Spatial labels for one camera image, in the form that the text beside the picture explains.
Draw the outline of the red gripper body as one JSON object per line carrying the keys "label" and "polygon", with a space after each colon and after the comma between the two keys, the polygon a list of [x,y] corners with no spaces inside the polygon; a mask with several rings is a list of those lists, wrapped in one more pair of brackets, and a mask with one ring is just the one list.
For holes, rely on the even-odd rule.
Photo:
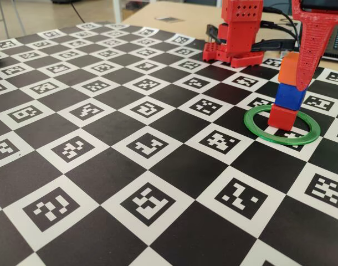
{"label": "red gripper body", "polygon": [[303,9],[338,11],[338,0],[302,0],[301,7]]}

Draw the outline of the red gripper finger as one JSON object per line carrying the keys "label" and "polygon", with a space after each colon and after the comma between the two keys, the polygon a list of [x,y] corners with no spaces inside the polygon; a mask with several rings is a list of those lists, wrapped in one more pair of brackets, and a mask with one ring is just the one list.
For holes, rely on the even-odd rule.
{"label": "red gripper finger", "polygon": [[303,26],[296,74],[296,87],[303,91],[314,76],[333,28],[338,25],[338,11],[303,9],[301,1],[291,3],[293,18]]}

